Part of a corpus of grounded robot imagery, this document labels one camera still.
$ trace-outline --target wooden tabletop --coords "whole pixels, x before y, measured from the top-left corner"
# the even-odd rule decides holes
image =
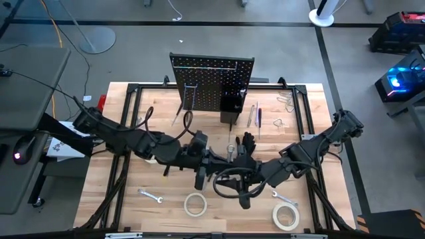
[[[315,132],[320,133],[331,125],[323,87],[321,84],[306,84],[306,86]],[[112,82],[110,84],[104,107],[105,117],[117,122],[120,121],[126,89],[127,83],[125,82]],[[144,89],[141,96],[139,117],[144,118],[149,106],[155,108],[149,120],[149,130],[163,131],[172,136],[177,136],[183,130],[183,111],[177,118],[175,125],[171,127],[171,122],[180,104],[177,90]],[[255,160],[269,161],[277,158],[279,157],[279,150],[299,141],[295,112],[288,112],[285,109],[285,104],[277,101],[277,97],[279,97],[278,91],[250,90],[245,100],[244,110],[239,116],[237,125],[232,130],[230,143],[233,145],[235,145],[235,137],[243,135],[245,131],[249,131],[256,137],[257,147],[252,155]],[[129,124],[132,115],[131,109],[133,109],[134,98],[130,105],[127,124]],[[299,100],[303,113],[301,97],[299,97]],[[258,128],[254,124],[254,116],[251,126],[246,127],[251,105],[256,104],[257,101],[260,101],[263,112],[261,139],[257,138]],[[220,114],[218,112],[193,112],[193,114],[191,130],[202,130],[209,137],[208,146],[225,157],[226,147],[229,145],[229,127],[220,123]],[[283,127],[277,128],[273,124],[273,121],[278,118],[282,119]],[[303,124],[305,132],[307,132],[304,114]],[[191,137],[191,135],[186,134],[180,139],[181,144],[188,143]],[[95,149],[94,152],[101,149],[103,149],[102,146]],[[91,158],[74,226],[84,224],[103,201],[112,157],[111,153],[100,153]],[[322,167],[329,200],[347,224],[355,227],[340,162],[332,155],[326,155]],[[178,168],[171,168],[169,176],[163,177],[164,168],[163,165],[147,163],[135,155],[131,156],[120,220],[121,229],[124,226],[131,226],[131,231],[139,232],[282,232],[272,221],[272,210],[275,205],[282,201],[272,197],[271,187],[267,186],[259,197],[251,199],[251,208],[244,210],[240,207],[238,199],[219,197],[209,183],[203,191],[208,202],[207,211],[201,217],[193,218],[188,216],[183,209],[187,195],[196,192],[193,170],[179,171]],[[138,195],[137,190],[140,188],[163,197],[163,203],[158,204],[149,197]],[[236,192],[223,187],[220,187],[220,190],[227,194]],[[276,190],[281,195],[299,204],[300,222],[293,232],[303,232],[303,228],[313,230],[305,177],[300,179],[290,177],[280,184]],[[325,226],[323,207],[317,197],[316,201],[318,202],[321,223]],[[115,203],[113,202],[108,225],[112,221],[114,207]],[[189,207],[191,207],[192,212],[197,213],[200,211],[202,203],[194,200],[189,204]],[[288,220],[283,216],[280,216],[280,218],[282,221]]]

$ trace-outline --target red object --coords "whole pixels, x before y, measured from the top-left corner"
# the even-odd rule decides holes
[[[105,101],[106,101],[106,95],[101,95],[99,102],[98,102],[98,109],[103,112],[104,111],[104,106],[105,106]]]

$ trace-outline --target metal bracket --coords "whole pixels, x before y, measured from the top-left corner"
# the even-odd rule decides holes
[[[105,239],[143,238],[142,232],[108,233]]]
[[[317,134],[303,134],[301,135],[302,140],[309,140],[309,139],[313,139],[314,137],[316,137]],[[341,142],[340,141],[335,141],[332,143],[333,146],[335,147],[339,147],[341,146]]]
[[[278,80],[279,84],[282,84],[282,89],[287,90],[288,89],[288,84],[286,84],[286,80],[283,77],[280,77]]]
[[[317,136],[317,134],[303,134],[303,135],[301,135],[301,138],[303,140],[309,140],[309,139],[313,139],[316,136]]]
[[[295,85],[294,88],[301,94],[307,94],[307,88],[304,85]]]
[[[168,83],[170,83],[170,79],[168,78],[168,76],[167,76],[167,75],[165,75],[165,77],[164,77],[164,81],[163,81],[163,83],[162,83],[162,86],[163,86],[164,88],[166,88],[166,87],[168,87]]]
[[[128,84],[127,93],[132,93],[132,92],[136,91],[137,87],[139,87],[139,84]]]
[[[291,239],[327,239],[327,235],[320,235],[320,234],[291,234]]]

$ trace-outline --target screwdriver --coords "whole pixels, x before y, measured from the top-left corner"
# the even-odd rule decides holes
[[[258,109],[258,139],[261,139],[261,108]]]

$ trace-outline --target computer mouse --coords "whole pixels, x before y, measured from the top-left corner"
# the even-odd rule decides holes
[[[18,142],[16,142],[13,148],[13,161],[18,165],[28,163],[33,156],[34,144],[34,135],[24,135],[18,139]]]

